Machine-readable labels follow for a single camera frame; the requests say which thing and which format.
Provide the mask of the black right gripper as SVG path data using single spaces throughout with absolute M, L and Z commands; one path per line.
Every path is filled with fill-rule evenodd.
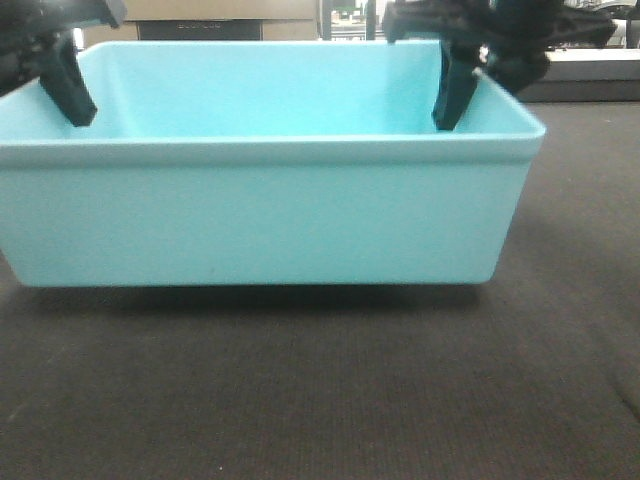
M 615 29 L 608 14 L 563 1 L 391 1 L 383 17 L 389 43 L 420 35 L 440 42 L 432 118 L 441 131 L 454 130 L 466 112 L 477 87 L 477 68 L 515 93 L 546 74 L 551 48 L 603 48 Z

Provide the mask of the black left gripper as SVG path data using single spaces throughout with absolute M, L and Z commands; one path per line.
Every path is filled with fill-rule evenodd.
M 97 107 L 84 82 L 74 31 L 120 27 L 123 1 L 3 1 L 1 3 L 1 94 L 38 78 L 74 127 L 88 127 Z

